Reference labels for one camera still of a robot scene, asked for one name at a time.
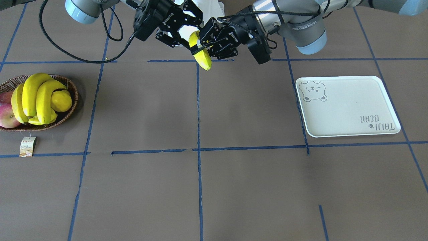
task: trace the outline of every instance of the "bear drawing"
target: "bear drawing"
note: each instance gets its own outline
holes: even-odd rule
[[[299,90],[303,93],[303,100],[309,102],[313,99],[326,101],[325,85],[321,81],[303,81],[299,85]]]

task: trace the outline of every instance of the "black cable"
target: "black cable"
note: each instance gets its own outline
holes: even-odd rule
[[[140,27],[139,28],[137,28],[135,31],[134,31],[134,33],[129,37],[129,39],[128,39],[128,41],[126,42],[126,45],[125,45],[125,47],[123,48],[123,50],[122,50],[122,52],[120,52],[117,56],[115,56],[114,58],[112,58],[112,59],[109,59],[109,60],[104,60],[104,61],[93,61],[93,60],[85,60],[85,59],[82,59],[82,58],[79,58],[79,57],[77,57],[77,56],[74,56],[74,55],[72,55],[72,54],[70,54],[70,53],[68,53],[67,51],[65,51],[64,49],[62,49],[61,47],[59,47],[50,37],[49,37],[49,35],[47,34],[47,32],[46,32],[46,30],[45,30],[45,27],[43,26],[43,22],[42,22],[42,16],[43,16],[43,10],[45,9],[45,6],[46,6],[46,3],[48,3],[48,0],[44,0],[43,1],[43,3],[42,3],[42,5],[40,6],[40,12],[39,12],[39,24],[40,24],[40,28],[42,29],[42,32],[43,32],[43,34],[45,35],[45,37],[49,40],[49,42],[53,45],[53,46],[55,46],[57,49],[59,49],[61,52],[63,52],[64,54],[66,54],[66,55],[68,55],[68,56],[70,56],[70,57],[72,57],[72,58],[74,58],[74,59],[77,59],[77,60],[80,60],[80,61],[83,61],[83,62],[86,62],[86,63],[109,63],[109,62],[112,62],[112,61],[114,61],[114,60],[116,60],[116,59],[118,59],[120,56],[122,56],[122,54],[123,53],[125,53],[125,51],[126,51],[126,49],[129,47],[129,45],[131,44],[131,42],[132,42],[132,40],[134,39],[134,35],[135,35],[135,33],[136,32],[138,32],[139,30],[140,30]]]
[[[346,5],[348,5],[349,0],[345,1],[345,4],[343,4],[343,6],[341,8],[339,8],[338,10],[341,10],[342,8],[346,7]]]
[[[239,25],[239,24],[237,24],[237,23],[234,23],[234,22],[231,22],[231,21],[229,21],[229,20],[225,20],[225,19],[220,19],[220,18],[217,18],[217,20],[218,20],[218,21],[220,21],[220,22],[222,22],[222,23],[226,23],[226,24],[230,24],[230,25],[233,25],[233,26],[235,26],[235,27],[238,27],[238,28],[240,28],[240,29],[244,30],[247,34],[251,34],[251,35],[253,35],[253,36],[255,36],[255,35],[256,35],[256,34],[254,33],[254,31],[249,30],[249,29],[247,29],[246,27],[243,27],[243,26],[241,26],[241,25]]]
[[[101,9],[101,17],[103,18],[103,25],[104,25],[104,30],[106,31],[107,37],[113,41],[117,41],[120,42],[123,39],[123,28],[122,28],[122,24],[120,23],[119,17],[116,15],[116,13],[114,12],[114,10],[112,8],[110,8],[111,12],[116,16],[117,22],[119,23],[120,26],[120,39],[115,39],[112,36],[110,36],[110,33],[108,32],[107,29],[107,25],[106,25],[106,20],[104,18],[104,11],[103,11],[103,6],[101,4],[99,4],[100,9]]]
[[[369,6],[373,9],[375,9],[375,7],[373,6],[373,0],[369,0]]]
[[[302,13],[302,12],[285,12],[285,11],[253,11],[253,12],[242,12],[242,13],[235,13],[229,16],[219,17],[221,19],[227,19],[227,18],[233,18],[233,17],[240,17],[245,15],[255,15],[255,14],[282,14],[282,15],[294,15],[294,16],[318,16],[319,14],[317,12],[313,13]]]
[[[276,48],[278,47],[278,43],[277,43],[276,41],[269,39],[269,34],[266,34],[266,39],[267,39],[269,42],[272,42],[272,43],[274,43],[274,44],[275,44],[275,47],[270,47],[270,46],[269,46],[269,44],[268,44],[268,47],[269,47],[270,49],[276,49]]]
[[[328,18],[333,12],[329,12],[326,16],[322,17],[322,19]]]
[[[325,9],[324,9],[324,13],[325,13],[325,11],[327,11],[328,7],[330,6],[330,2],[331,2],[331,0],[328,0],[327,5],[325,6]]]

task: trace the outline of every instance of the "lemon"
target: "lemon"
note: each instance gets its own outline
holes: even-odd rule
[[[57,112],[65,112],[71,108],[72,102],[68,90],[60,90],[52,93],[51,108]]]

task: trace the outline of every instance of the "blue tape line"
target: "blue tape line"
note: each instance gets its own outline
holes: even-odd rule
[[[319,144],[308,145],[310,148],[323,147],[352,147],[352,146],[380,146],[380,145],[407,145],[407,142],[371,142],[371,143],[348,143],[348,144]],[[236,150],[266,150],[266,149],[293,149],[306,148],[306,145],[287,145],[287,146],[255,146],[255,147],[218,147],[218,148],[201,148],[201,151],[236,151]]]
[[[83,152],[70,152],[70,153],[39,153],[33,154],[33,157],[62,157],[62,156],[82,156]],[[0,158],[19,157],[19,154],[0,155]]]
[[[428,58],[375,58],[376,60],[428,60]],[[373,58],[304,58],[290,61],[342,61],[342,60],[373,60]],[[272,59],[272,61],[288,61],[288,59]]]
[[[416,159],[415,152],[413,151],[412,145],[410,143],[409,143],[409,149],[410,149],[410,153],[412,154],[413,160],[415,161],[415,165],[416,165],[416,168],[418,169],[419,175],[421,176],[422,182],[423,182],[423,184],[425,186],[425,190],[428,193],[428,184],[427,184],[427,181],[425,180],[424,174],[422,173],[421,167],[419,166],[419,162]]]
[[[141,150],[141,151],[112,151],[110,155],[120,154],[140,154],[140,153],[160,153],[160,152],[183,152],[187,149],[168,149],[168,150]]]
[[[428,141],[410,142],[410,144],[428,144]]]
[[[308,145],[308,138],[306,137],[305,123],[303,121],[302,111],[300,109],[299,96],[297,95],[296,82],[294,81],[293,69],[291,67],[291,61],[290,61],[290,55],[288,54],[288,48],[287,48],[287,43],[285,41],[285,38],[282,38],[282,41],[284,42],[285,54],[287,56],[287,62],[288,62],[288,69],[290,70],[291,84],[293,85],[294,94],[295,94],[295,98],[296,98],[296,105],[297,105],[297,109],[299,111],[300,124],[302,126],[303,137],[305,139],[306,152],[307,152],[308,155],[310,155],[310,150],[309,150],[309,145]]]
[[[0,158],[11,158],[11,157],[19,157],[19,154],[0,155]]]
[[[349,146],[383,146],[383,145],[407,145],[407,142],[370,142],[370,143],[348,143],[348,144],[322,144],[322,145],[309,145],[309,147],[349,147]]]
[[[272,59],[272,61],[324,61],[324,60],[330,60],[330,61],[337,61],[337,60],[373,60],[372,58],[313,58],[313,59]]]
[[[201,148],[201,151],[237,151],[237,150],[267,150],[267,149],[291,149],[291,148],[306,148],[306,145],[290,145],[290,146],[256,146],[256,147],[218,147],[218,148]]]
[[[376,58],[376,60],[428,60],[428,58]]]
[[[33,63],[33,64],[39,64],[39,63],[86,63],[83,61],[16,61],[16,62],[5,62],[4,64],[24,64],[24,63]]]
[[[400,119],[400,117],[399,117],[399,115],[398,115],[397,109],[395,108],[394,102],[392,101],[392,98],[391,98],[391,95],[390,95],[390,93],[389,93],[388,87],[386,86],[385,80],[384,80],[384,78],[383,78],[382,71],[380,70],[379,64],[377,63],[377,60],[376,60],[376,57],[375,57],[375,55],[374,55],[374,52],[373,52],[372,46],[370,45],[369,39],[368,39],[368,37],[367,37],[367,34],[366,34],[365,30],[364,30],[363,24],[361,23],[361,20],[360,20],[360,18],[359,18],[359,16],[358,16],[358,13],[357,13],[357,10],[355,9],[355,7],[354,7],[354,13],[355,13],[355,16],[357,17],[358,23],[360,24],[360,27],[361,27],[361,30],[362,30],[362,32],[363,32],[363,35],[364,35],[364,37],[365,37],[365,39],[366,39],[367,45],[369,46],[369,49],[370,49],[370,52],[371,52],[371,54],[372,54],[372,57],[373,57],[374,63],[376,64],[377,70],[378,70],[378,72],[379,72],[380,79],[382,80],[383,85],[385,86],[385,90],[386,90],[386,93],[388,94],[389,99],[391,100],[391,105],[392,105],[392,107],[394,108],[394,111],[395,111],[395,113],[396,113],[396,115],[397,115],[398,122],[399,122],[399,123],[400,123],[400,125],[401,125],[401,130],[402,130],[403,135],[404,135],[404,137],[405,137],[405,139],[406,139],[407,145],[409,146],[410,153],[412,154],[412,157],[413,157],[413,160],[414,160],[414,162],[415,162],[415,165],[416,165],[416,167],[417,167],[417,169],[418,169],[419,175],[421,176],[422,182],[423,182],[423,184],[424,184],[424,186],[425,186],[425,189],[426,189],[426,191],[427,191],[427,193],[428,193],[428,185],[427,185],[427,182],[426,182],[425,177],[424,177],[424,175],[423,175],[423,173],[422,173],[422,170],[421,170],[421,168],[420,168],[420,166],[419,166],[419,162],[418,162],[418,160],[417,160],[417,158],[416,158],[416,155],[415,155],[415,153],[414,153],[414,151],[413,151],[412,145],[411,145],[411,143],[410,143],[410,141],[409,141],[409,138],[408,138],[408,136],[407,136],[407,134],[406,134],[406,131],[404,130],[403,123],[401,122],[401,119]]]
[[[322,227],[324,229],[325,240],[329,241],[328,233],[327,233],[327,226],[325,225],[324,212],[322,211],[322,206],[318,205],[318,208],[320,209],[320,215],[321,215]]]
[[[199,111],[199,64],[196,63],[196,102],[198,106],[198,189],[199,189],[199,239],[204,241],[204,221],[202,208],[202,172],[201,172],[201,126]]]
[[[4,63],[6,62],[7,55],[9,54],[10,48],[12,47],[13,40],[15,39],[16,33],[18,32],[18,28],[21,24],[22,18],[24,17],[25,9],[27,9],[27,3],[24,4],[24,8],[22,9],[21,16],[19,17],[19,20],[18,20],[18,24],[16,24],[15,31],[12,34],[12,38],[10,39],[9,45],[7,46],[6,53],[4,54],[3,60],[2,60],[1,65],[0,65],[0,72],[3,69]]]
[[[110,30],[111,30],[111,26],[112,26],[112,23],[113,23],[113,16],[114,16],[113,13],[111,13],[110,25],[109,25],[109,28],[108,28],[108,32],[110,32]],[[105,43],[105,46],[104,46],[103,59],[105,59],[105,57],[107,55],[108,40],[109,40],[109,38],[106,37],[106,43]],[[74,200],[73,215],[71,217],[70,230],[68,232],[68,241],[71,241],[71,236],[73,235],[74,221],[76,220],[77,205],[79,204],[80,190],[81,190],[81,187],[82,187],[83,169],[84,169],[85,164],[86,164],[86,156],[88,154],[88,147],[89,147],[89,141],[90,141],[90,138],[91,138],[92,124],[94,122],[95,108],[96,108],[96,105],[97,105],[98,91],[99,91],[99,88],[100,88],[100,83],[101,83],[101,77],[102,77],[102,74],[103,74],[103,70],[104,70],[104,64],[102,63],[101,67],[100,67],[100,74],[98,76],[97,89],[95,91],[94,104],[92,105],[91,121],[89,123],[88,137],[86,139],[86,145],[85,145],[85,152],[83,153],[82,167],[80,169],[79,189],[77,191],[76,199]]]
[[[211,60],[212,62],[233,62],[234,59],[230,60]],[[196,62],[196,60],[149,60],[148,63],[164,63],[164,62]]]

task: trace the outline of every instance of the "yellow fruit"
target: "yellow fruit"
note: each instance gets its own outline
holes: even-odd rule
[[[36,115],[36,97],[40,85],[53,78],[45,73],[37,73],[28,77],[22,90],[22,109],[28,117]]]
[[[54,109],[51,108],[51,121],[49,122],[49,124],[55,122],[57,117],[58,117],[58,115],[55,113]],[[40,123],[40,121],[37,118],[37,116],[29,119],[28,123],[33,124],[33,125],[37,125],[37,126],[42,126],[43,125],[42,123]]]
[[[72,101],[68,90],[60,90],[52,93],[51,108],[57,112],[65,112],[71,108]]]
[[[65,90],[67,87],[57,80],[49,80],[40,85],[37,91],[37,118],[42,124],[48,124],[51,120],[51,96],[58,89]]]
[[[22,90],[24,88],[24,84],[18,85],[18,87],[15,88],[12,94],[12,110],[13,114],[15,115],[15,118],[22,124],[28,122],[28,117],[25,115],[23,109],[22,109]]]
[[[193,47],[197,45],[199,40],[199,30],[193,32],[189,37],[189,46]],[[211,69],[211,58],[206,49],[203,49],[196,54],[193,55],[195,57],[196,62],[205,70]]]

